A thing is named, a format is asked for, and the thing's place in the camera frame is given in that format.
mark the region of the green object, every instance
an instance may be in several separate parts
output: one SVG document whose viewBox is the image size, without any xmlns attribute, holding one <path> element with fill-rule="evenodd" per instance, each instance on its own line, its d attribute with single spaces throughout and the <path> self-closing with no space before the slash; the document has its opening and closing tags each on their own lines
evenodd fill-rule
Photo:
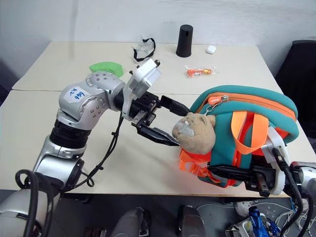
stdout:
<svg viewBox="0 0 316 237">
<path fill-rule="evenodd" d="M 122 65 L 115 62 L 96 63 L 96 64 L 91 65 L 89 68 L 93 73 L 108 72 L 108 73 L 113 73 L 118 78 L 120 78 L 124 74 Z"/>
<path fill-rule="evenodd" d="M 193 103 L 191 106 L 191 111 L 196 112 L 197 109 L 200 107 L 201 104 L 205 101 L 209 94 L 215 92 L 227 92 L 227 93 L 237 93 L 237 94 L 245 94 L 245 95 L 255 95 L 265 99 L 269 99 L 275 102 L 278 102 L 290 110 L 292 110 L 295 114 L 297 119 L 297 109 L 293 101 L 286 97 L 283 94 L 266 90 L 262 88 L 255 88 L 255 87 L 248 87 L 248 86 L 239 86 L 239 85 L 223 85 L 214 87 L 202 93 L 198 99 Z M 207 103 L 203 106 L 202 110 L 200 111 L 201 114 L 205 114 L 207 108 L 210 105 Z M 232 136 L 231 131 L 231 121 L 234 111 L 249 111 L 254 112 L 256 114 L 261 114 L 269 119 L 269 126 L 278 127 L 283 131 L 287 131 L 289 134 L 284 138 L 284 142 L 288 143 L 293 141 L 297 138 L 299 131 L 297 128 L 296 122 L 284 114 L 280 113 L 279 111 L 269 109 L 267 107 L 253 104 L 250 102 L 240 102 L 240 101 L 227 101 L 219 104 L 213 111 L 208 112 L 208 115 L 215 115 L 216 116 L 216 123 L 215 123 L 215 134 L 216 134 L 216 141 L 215 145 L 212 149 L 210 165 L 232 165 L 233 164 L 233 157 L 236 150 L 236 145 L 234 138 Z M 250 147 L 251 145 L 251 136 L 252 136 L 252 126 L 246 132 L 244 145 Z M 241 163 L 240 168 L 248 169 L 251 163 L 251 154 L 241 155 Z M 214 178 L 217 178 L 221 181 L 219 184 L 215 184 L 212 182 L 209 177 L 199 177 L 200 180 L 205 181 L 207 183 L 215 184 L 221 187 L 226 187 L 228 180 L 222 177 L 218 177 L 214 175 Z"/>
</svg>

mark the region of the stuffed animal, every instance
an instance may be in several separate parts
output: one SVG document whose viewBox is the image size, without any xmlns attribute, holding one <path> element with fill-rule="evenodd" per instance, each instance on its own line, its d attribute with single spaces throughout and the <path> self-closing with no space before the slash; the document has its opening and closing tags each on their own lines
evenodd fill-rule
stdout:
<svg viewBox="0 0 316 237">
<path fill-rule="evenodd" d="M 215 144 L 215 116 L 188 113 L 172 130 L 172 136 L 187 152 L 205 155 Z"/>
</svg>

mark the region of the backpack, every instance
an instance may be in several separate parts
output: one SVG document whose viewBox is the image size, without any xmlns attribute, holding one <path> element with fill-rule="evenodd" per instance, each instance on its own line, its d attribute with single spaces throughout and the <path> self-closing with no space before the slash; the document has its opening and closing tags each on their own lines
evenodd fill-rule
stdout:
<svg viewBox="0 0 316 237">
<path fill-rule="evenodd" d="M 193 103 L 193 113 L 215 115 L 215 145 L 206 155 L 180 153 L 180 169 L 219 187 L 241 182 L 212 174 L 207 167 L 232 165 L 249 169 L 252 155 L 261 155 L 268 127 L 272 126 L 285 143 L 299 134 L 297 109 L 287 96 L 262 88 L 223 85 L 202 93 Z"/>
</svg>

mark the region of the table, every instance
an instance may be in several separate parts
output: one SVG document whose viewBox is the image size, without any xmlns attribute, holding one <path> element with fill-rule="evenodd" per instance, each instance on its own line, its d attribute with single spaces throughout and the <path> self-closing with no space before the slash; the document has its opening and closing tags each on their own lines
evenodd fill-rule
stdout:
<svg viewBox="0 0 316 237">
<path fill-rule="evenodd" d="M 14 174 L 22 168 L 32 169 L 45 137 L 50 134 L 58 109 L 60 91 L 89 74 L 88 66 L 101 61 L 115 61 L 124 71 L 135 68 L 134 43 L 52 42 L 29 71 L 13 87 L 0 107 L 0 189 L 18 189 Z M 162 94 L 188 107 L 208 88 L 223 84 L 241 84 L 281 92 L 255 46 L 217 46 L 214 55 L 206 54 L 206 45 L 193 45 L 192 56 L 179 58 L 176 45 L 158 44 L 155 58 L 161 60 L 162 76 L 150 92 Z M 184 65 L 217 66 L 219 74 L 188 78 Z M 129 74 L 121 77 L 128 80 Z M 93 129 L 83 156 L 83 170 L 89 172 L 98 163 L 112 138 L 119 114 L 106 111 Z M 180 119 L 162 108 L 152 123 L 171 133 Z M 292 160 L 316 161 L 301 126 L 299 137 L 288 144 Z M 93 194 L 162 194 L 206 195 L 224 197 L 258 197 L 245 190 L 244 184 L 222 189 L 200 181 L 178 168 L 178 147 L 156 144 L 140 135 L 125 121 L 118 145 L 95 176 L 95 187 L 83 185 L 72 193 Z"/>
<path fill-rule="evenodd" d="M 117 42 L 51 42 L 26 74 L 14 85 L 14 90 L 62 91 L 67 85 L 84 80 L 89 66 L 103 61 L 120 63 L 123 80 L 136 67 L 132 46 Z M 192 45 L 192 55 L 180 58 L 175 44 L 157 44 L 154 59 L 159 59 L 162 75 L 149 89 L 151 93 L 200 95 L 206 89 L 236 84 L 266 88 L 281 92 L 257 47 L 218 45 L 215 54 L 207 54 L 207 45 Z M 186 76 L 185 66 L 216 66 L 216 76 Z"/>
<path fill-rule="evenodd" d="M 0 189 L 17 189 L 15 172 L 33 168 L 44 139 L 53 128 L 58 96 L 59 92 L 53 91 L 11 91 L 0 107 Z M 168 96 L 187 105 L 196 99 L 194 95 Z M 102 159 L 118 118 L 119 113 L 106 111 L 91 132 L 83 156 L 85 172 Z M 162 108 L 157 111 L 152 127 L 171 133 L 178 119 Z M 315 161 L 314 151 L 300 125 L 299 130 L 300 136 L 288 144 L 289 154 L 293 160 Z M 258 197 L 257 193 L 245 190 L 243 184 L 223 189 L 179 170 L 178 154 L 178 147 L 156 144 L 136 134 L 136 129 L 125 121 L 116 149 L 105 162 L 104 170 L 94 177 L 95 187 L 82 185 L 72 193 Z"/>
</svg>

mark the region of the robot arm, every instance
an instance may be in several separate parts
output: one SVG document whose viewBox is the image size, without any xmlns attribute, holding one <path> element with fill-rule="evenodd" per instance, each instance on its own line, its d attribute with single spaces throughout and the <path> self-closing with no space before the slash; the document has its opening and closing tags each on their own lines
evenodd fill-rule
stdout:
<svg viewBox="0 0 316 237">
<path fill-rule="evenodd" d="M 33 184 L 38 185 L 38 201 L 36 207 L 33 205 L 36 216 L 31 236 L 43 236 L 52 204 L 56 207 L 60 194 L 73 189 L 78 182 L 84 164 L 81 157 L 88 136 L 107 109 L 122 111 L 122 116 L 132 121 L 139 134 L 158 143 L 178 145 L 167 133 L 149 127 L 156 117 L 154 112 L 157 108 L 166 107 L 181 116 L 190 111 L 165 96 L 159 100 L 147 92 L 160 76 L 157 69 L 159 64 L 159 61 L 149 59 L 138 66 L 134 73 L 130 72 L 132 76 L 127 84 L 111 73 L 96 72 L 61 92 L 54 128 L 46 137 L 33 169 L 33 175 L 38 181 L 22 184 L 19 175 L 16 177 L 22 189 L 14 192 L 0 205 L 0 236 L 30 236 L 26 234 L 25 226 L 31 218 L 29 206 L 30 201 L 34 201 L 34 194 L 31 197 Z M 52 187 L 51 200 L 48 200 L 45 181 Z"/>
</svg>

